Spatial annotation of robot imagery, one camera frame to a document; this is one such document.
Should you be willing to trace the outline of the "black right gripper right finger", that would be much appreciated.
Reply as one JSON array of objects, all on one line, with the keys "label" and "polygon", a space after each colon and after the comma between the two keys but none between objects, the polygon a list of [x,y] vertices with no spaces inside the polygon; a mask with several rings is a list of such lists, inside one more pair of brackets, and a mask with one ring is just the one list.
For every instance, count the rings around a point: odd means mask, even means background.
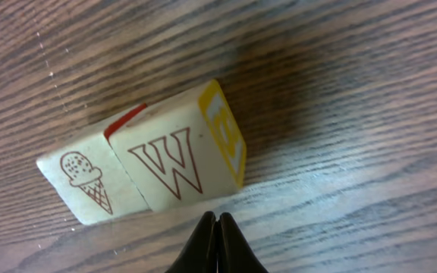
[{"label": "black right gripper right finger", "polygon": [[216,230],[218,273],[268,273],[232,215],[220,215]]}]

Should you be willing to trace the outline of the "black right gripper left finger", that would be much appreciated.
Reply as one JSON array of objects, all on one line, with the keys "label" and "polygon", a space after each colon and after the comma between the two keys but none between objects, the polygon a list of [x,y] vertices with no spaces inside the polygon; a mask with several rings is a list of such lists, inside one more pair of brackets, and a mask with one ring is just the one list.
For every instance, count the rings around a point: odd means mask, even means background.
[{"label": "black right gripper left finger", "polygon": [[214,273],[217,270],[216,217],[205,212],[166,273]]}]

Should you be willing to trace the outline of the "wooden block green side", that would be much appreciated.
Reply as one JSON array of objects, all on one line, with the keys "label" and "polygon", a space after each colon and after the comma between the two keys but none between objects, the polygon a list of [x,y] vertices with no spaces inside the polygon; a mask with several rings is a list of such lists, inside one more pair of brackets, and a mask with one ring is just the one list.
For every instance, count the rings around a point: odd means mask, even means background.
[{"label": "wooden block green side", "polygon": [[146,107],[108,141],[155,212],[244,185],[247,145],[217,80]]}]

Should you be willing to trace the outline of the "wooden block red apple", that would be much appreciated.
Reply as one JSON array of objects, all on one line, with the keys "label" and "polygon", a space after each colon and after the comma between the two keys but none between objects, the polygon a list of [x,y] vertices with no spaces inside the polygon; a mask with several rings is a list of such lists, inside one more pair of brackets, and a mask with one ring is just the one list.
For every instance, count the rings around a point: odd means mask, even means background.
[{"label": "wooden block red apple", "polygon": [[110,136],[145,104],[86,126],[36,164],[77,220],[85,225],[149,208],[109,143]]}]

